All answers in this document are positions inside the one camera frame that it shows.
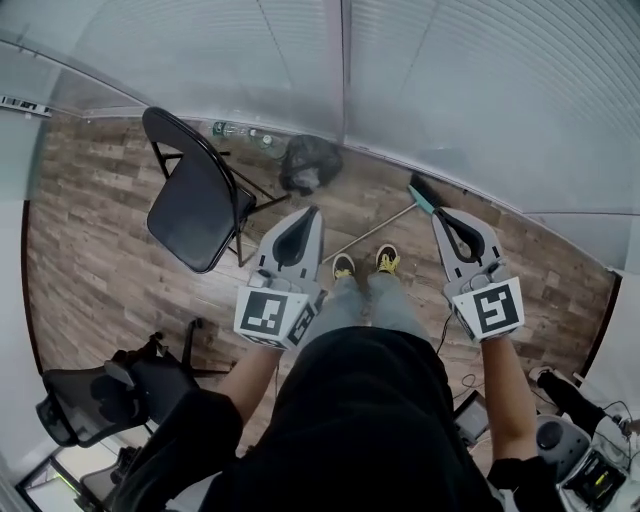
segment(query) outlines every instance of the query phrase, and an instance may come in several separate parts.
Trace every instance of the white tent wall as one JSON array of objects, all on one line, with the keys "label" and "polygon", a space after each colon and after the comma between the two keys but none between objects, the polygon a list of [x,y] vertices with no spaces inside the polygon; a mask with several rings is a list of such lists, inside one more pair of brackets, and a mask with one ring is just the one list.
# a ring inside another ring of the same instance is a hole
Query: white tent wall
[{"label": "white tent wall", "polygon": [[629,248],[623,268],[627,272],[640,275],[640,218],[634,218],[631,221]]},{"label": "white tent wall", "polygon": [[142,105],[65,65],[104,1],[0,1],[0,95],[75,115]]},{"label": "white tent wall", "polygon": [[605,264],[627,259],[622,217],[640,214],[630,0],[4,0],[0,14],[2,33],[144,103],[344,135]]}]

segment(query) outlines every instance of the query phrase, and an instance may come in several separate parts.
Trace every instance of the black folding chair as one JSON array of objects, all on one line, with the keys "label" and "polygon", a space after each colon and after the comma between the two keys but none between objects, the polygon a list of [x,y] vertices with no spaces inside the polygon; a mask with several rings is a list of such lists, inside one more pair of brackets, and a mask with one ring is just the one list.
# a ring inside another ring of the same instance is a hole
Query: black folding chair
[{"label": "black folding chair", "polygon": [[[241,267],[241,231],[249,215],[290,194],[270,195],[227,165],[205,137],[166,110],[148,108],[142,124],[167,180],[147,217],[151,234],[197,273],[212,270],[235,237],[236,250],[229,249],[236,253]],[[158,144],[179,153],[161,153]],[[166,164],[171,159],[180,161],[169,173]],[[238,185],[234,174],[269,201],[258,206],[256,196]]]}]

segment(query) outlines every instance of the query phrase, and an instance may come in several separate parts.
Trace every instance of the broom handle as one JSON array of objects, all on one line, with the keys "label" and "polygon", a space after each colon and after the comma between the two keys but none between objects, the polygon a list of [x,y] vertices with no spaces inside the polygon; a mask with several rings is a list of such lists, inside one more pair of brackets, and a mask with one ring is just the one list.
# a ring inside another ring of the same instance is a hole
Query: broom handle
[{"label": "broom handle", "polygon": [[361,240],[364,240],[365,238],[367,238],[370,235],[373,235],[376,231],[382,229],[383,227],[385,227],[387,224],[393,222],[394,220],[402,217],[405,213],[409,213],[411,210],[413,210],[416,206],[418,206],[418,203],[413,203],[411,206],[407,206],[404,210],[402,210],[401,212],[396,213],[393,217],[385,220],[382,224],[378,224],[375,228],[371,229],[370,231],[367,231],[364,235],[359,236],[358,238],[356,238],[354,241],[348,243],[347,245],[345,245],[344,247],[342,247],[341,249],[338,249],[336,252],[334,252],[333,254],[330,254],[329,256],[327,256],[326,258],[324,258],[322,260],[322,263],[326,263],[327,261],[335,258],[338,254],[340,254],[341,252],[346,251],[349,247],[351,247],[352,245],[357,244],[358,242],[360,242]]}]

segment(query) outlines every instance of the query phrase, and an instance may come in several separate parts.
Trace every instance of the wire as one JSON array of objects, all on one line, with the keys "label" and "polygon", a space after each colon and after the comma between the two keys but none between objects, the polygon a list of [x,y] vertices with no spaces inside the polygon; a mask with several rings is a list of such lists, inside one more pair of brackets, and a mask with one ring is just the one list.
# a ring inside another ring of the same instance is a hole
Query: wire
[{"label": "wire", "polygon": [[554,407],[558,407],[556,404],[554,404],[553,402],[550,402],[549,400],[547,400],[545,397],[543,397],[540,393],[537,393],[536,391],[534,391],[533,389],[531,390],[531,392],[536,395],[540,400],[542,400],[543,402],[548,403],[549,405],[553,405]]},{"label": "wire", "polygon": [[[624,402],[624,400],[616,400],[615,402],[611,402],[609,405],[607,405],[606,407],[603,407],[602,410],[606,411],[609,407],[612,407],[616,404],[621,404],[627,411],[627,414],[629,415],[629,421],[633,421],[633,416],[631,415],[631,411],[629,410],[629,406],[627,406],[627,404]],[[615,420],[613,419],[613,416],[611,416],[610,414],[607,414],[607,416],[609,418],[611,418],[611,421]],[[602,434],[600,434],[599,432],[596,432],[596,434],[598,434],[601,437],[604,437]],[[627,445],[629,447],[629,451],[628,451],[628,455],[627,458],[629,459],[629,464],[627,465],[627,471],[631,471],[631,463],[633,462],[633,459],[635,458],[636,455],[638,455],[638,453],[640,453],[640,450],[638,450],[636,453],[633,454],[633,456],[631,455],[631,436],[627,436],[624,434],[624,437],[627,439]],[[609,443],[615,447],[617,450],[622,451],[620,449],[620,447],[618,447],[617,445],[615,445],[613,442],[611,442],[609,439],[607,439],[607,441],[609,441]]]},{"label": "wire", "polygon": [[631,411],[629,410],[629,407],[627,407],[627,404],[625,404],[623,400],[616,400],[615,402],[611,402],[606,407],[603,407],[602,410],[606,411],[609,407],[611,407],[613,405],[616,405],[616,404],[622,404],[624,406],[624,408],[627,410],[627,414],[629,415],[629,421],[633,421],[633,416],[631,416]]},{"label": "wire", "polygon": [[[471,377],[471,384],[465,384],[464,380],[467,377]],[[455,400],[456,398],[460,398],[462,395],[464,395],[467,391],[469,391],[470,389],[477,389],[477,388],[481,388],[482,386],[484,386],[484,382],[482,382],[481,384],[475,385],[476,383],[476,374],[475,373],[467,373],[464,377],[462,377],[462,380],[460,381],[460,384],[462,384],[465,389],[462,393],[458,393],[456,396],[453,397],[453,399]]]},{"label": "wire", "polygon": [[436,354],[440,353],[440,349],[442,348],[442,345],[444,344],[444,339],[447,337],[447,329],[449,328],[449,320],[451,320],[452,316],[453,316],[453,313],[450,313],[449,316],[447,317],[447,319],[444,321],[444,327],[442,328],[442,335],[440,336],[440,345],[438,345],[438,350],[436,350]]},{"label": "wire", "polygon": [[[622,448],[620,448],[617,444],[615,444],[613,441],[611,441],[611,439],[609,439],[607,436],[602,435],[600,432],[595,432],[596,434],[598,434],[600,437],[602,437],[604,440],[606,440],[611,446],[613,446],[617,451],[619,451],[622,456],[625,456],[625,453],[622,451]],[[631,469],[631,440],[629,438],[627,438],[627,445],[628,445],[628,453],[627,453],[627,459],[629,460],[629,463],[627,464],[627,472]]]}]

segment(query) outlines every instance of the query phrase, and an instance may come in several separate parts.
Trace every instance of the wooden floor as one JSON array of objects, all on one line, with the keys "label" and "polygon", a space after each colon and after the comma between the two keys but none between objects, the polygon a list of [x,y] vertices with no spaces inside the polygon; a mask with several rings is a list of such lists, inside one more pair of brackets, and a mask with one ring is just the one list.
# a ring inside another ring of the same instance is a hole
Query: wooden floor
[{"label": "wooden floor", "polygon": [[[206,130],[204,124],[198,125]],[[278,191],[278,165],[257,148],[225,142],[233,166],[270,191]],[[406,170],[351,151],[342,173],[309,198],[252,217],[248,236],[261,235],[283,216],[316,204],[325,219],[325,254],[411,204]],[[206,320],[196,340],[194,365],[223,367],[247,344],[232,332],[236,288],[251,265],[240,269],[225,254],[205,275],[191,273],[149,234],[146,216],[164,178],[140,122],[51,121],[41,176],[31,205],[28,277],[36,339],[47,368],[101,365],[119,349],[135,349],[161,330],[179,351],[187,323]],[[512,272],[521,279],[526,325],[513,334],[522,366],[550,364],[570,375],[585,362],[600,326],[613,279],[572,246],[524,218],[453,186],[429,180],[447,203],[495,227]],[[400,249],[399,277],[437,345],[449,314],[441,295],[446,282],[430,219],[419,209],[356,245],[351,254],[361,277],[373,268],[377,247]],[[321,282],[330,289],[327,265]],[[484,381],[478,346],[451,322],[440,352],[454,395],[462,401]],[[294,361],[287,354],[280,383]],[[212,387],[215,381],[202,381]],[[255,444],[269,422],[273,385],[245,431],[242,449]],[[541,410],[548,410],[539,400]],[[490,445],[477,450],[486,470]]]}]

